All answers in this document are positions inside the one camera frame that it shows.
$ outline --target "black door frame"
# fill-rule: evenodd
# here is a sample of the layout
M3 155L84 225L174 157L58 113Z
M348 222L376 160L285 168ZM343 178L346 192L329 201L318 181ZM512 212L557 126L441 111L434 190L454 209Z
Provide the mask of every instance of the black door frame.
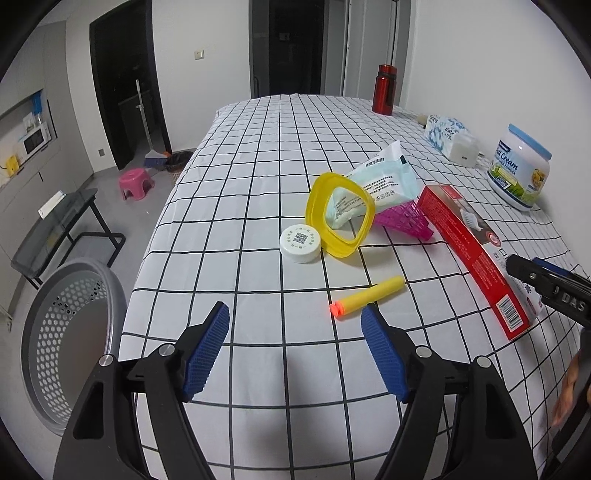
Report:
M95 94L96 100L99 104L99 112L101 120L103 121L103 127L105 129L105 134L107 140L109 142L109 148L112 149L113 145L113 135L111 133L111 128L108 122L105 122L105 104L103 101L103 95L100 89L99 83L99 75L96 68L96 35L95 35L95 28L96 23L100 20L104 20L107 17L117 13L119 10L122 10L128 7L130 4L136 3L139 0L129 0L124 2L121 5L118 5L112 10L109 10L107 13L101 15L99 18L94 20L90 23L89 34L90 34L90 63L92 65L92 79L95 84ZM148 44L148 68L150 70L150 81L152 84L153 89L153 98L154 98L154 113L157 117L158 123L160 125L160 130L162 132L162 139L164 141L164 148L170 153L172 153L172 147L170 145L170 137L168 136L168 129L166 128L166 121L164 119L164 111L162 109L162 99L160 97L160 87L158 85L158 72L156 71L156 58L154 54L154 29L152 26L152 0L143 0L146 3L146 40Z

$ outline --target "human hand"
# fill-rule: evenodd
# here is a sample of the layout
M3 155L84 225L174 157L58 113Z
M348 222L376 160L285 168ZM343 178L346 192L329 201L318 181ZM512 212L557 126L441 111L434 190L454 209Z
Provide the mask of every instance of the human hand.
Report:
M569 369L562 380L562 391L558 397L558 402L552 409L552 426L556 427L563 420L564 416L570 412L573 405L574 384L579 376L579 353L577 353L570 362ZM591 406L591 387L587 390L587 402Z

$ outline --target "red box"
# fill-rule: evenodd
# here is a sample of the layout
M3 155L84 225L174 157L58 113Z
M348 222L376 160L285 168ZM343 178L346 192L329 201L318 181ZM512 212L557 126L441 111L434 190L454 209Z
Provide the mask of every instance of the red box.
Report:
M541 311L540 296L507 273L492 228L451 185L425 187L418 206L470 271L507 338L525 332Z

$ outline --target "pink stool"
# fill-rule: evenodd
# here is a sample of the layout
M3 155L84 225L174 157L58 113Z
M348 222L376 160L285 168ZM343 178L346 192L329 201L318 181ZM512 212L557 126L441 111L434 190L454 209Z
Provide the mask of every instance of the pink stool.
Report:
M146 196L146 192L153 187L154 181L145 168L134 168L119 177L119 189L124 200L128 197L141 200Z

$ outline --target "table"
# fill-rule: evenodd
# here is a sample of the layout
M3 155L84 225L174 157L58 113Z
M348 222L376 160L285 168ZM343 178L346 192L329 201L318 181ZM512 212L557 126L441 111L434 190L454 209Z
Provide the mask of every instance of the table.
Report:
M35 289L38 290L42 285L40 275L45 271L65 238L70 241L70 246L61 259L60 265L66 261L78 240L84 236L107 237L111 240L115 251L109 258L107 267L110 267L119 255L125 243L125 235L109 230L95 205L96 192L97 189L87 189L66 194L45 218L39 218L35 222L18 247L11 265L22 273ZM70 231L88 207L95 214L104 232L82 232L74 239L70 235Z
M186 405L217 479L373 479L404 405L387 394L363 339L359 312L330 316L330 301L397 274L407 288L378 302L390 325L443 358L488 356L523 420L536 465L548 454L547 413L578 350L574 322L544 309L510 343L472 276L438 232L428 242L373 227L344 261L284 260L278 238L302 223L310 186L345 174L394 140L421 184L448 183L502 239L508 254L545 258L584 274L540 209L509 207L480 168L449 163L415 115L371 103L273 96L221 109L158 220L138 273L120 359L148 355L204 321L220 300L230 332L204 391ZM359 220L346 226L352 235ZM443 464L454 398L446 397L427 477ZM138 423L151 472L164 471L143 395Z

